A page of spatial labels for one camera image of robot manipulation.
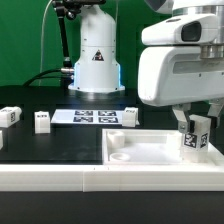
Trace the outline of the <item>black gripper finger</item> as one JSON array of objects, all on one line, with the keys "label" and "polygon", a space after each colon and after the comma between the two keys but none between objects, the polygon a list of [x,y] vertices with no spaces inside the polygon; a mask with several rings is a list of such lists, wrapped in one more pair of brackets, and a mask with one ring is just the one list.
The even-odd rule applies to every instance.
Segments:
[{"label": "black gripper finger", "polygon": [[176,104],[172,106],[173,113],[178,121],[178,130],[182,134],[193,133],[195,122],[190,119],[190,103]]},{"label": "black gripper finger", "polygon": [[220,125],[220,117],[224,108],[224,99],[213,99],[209,101],[209,111],[207,116],[211,119],[211,127],[218,128]]}]

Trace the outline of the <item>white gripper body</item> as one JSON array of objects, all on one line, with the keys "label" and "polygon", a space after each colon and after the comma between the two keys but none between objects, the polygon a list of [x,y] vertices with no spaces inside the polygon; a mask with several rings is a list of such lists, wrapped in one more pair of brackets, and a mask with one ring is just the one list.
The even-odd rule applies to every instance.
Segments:
[{"label": "white gripper body", "polygon": [[201,59],[199,47],[148,47],[139,61],[138,95],[152,106],[224,97],[224,59]]}]

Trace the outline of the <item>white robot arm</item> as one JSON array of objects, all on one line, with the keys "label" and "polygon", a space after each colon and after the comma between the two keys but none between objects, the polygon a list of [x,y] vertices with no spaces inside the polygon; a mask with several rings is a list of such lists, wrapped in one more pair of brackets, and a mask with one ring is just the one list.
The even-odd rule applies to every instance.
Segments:
[{"label": "white robot arm", "polygon": [[[142,31],[146,49],[138,67],[139,98],[151,106],[172,106],[182,133],[196,128],[190,104],[208,101],[211,126],[218,127],[224,108],[224,0],[145,2],[171,17]],[[83,7],[72,90],[92,95],[120,87],[114,34],[99,7]]]}]

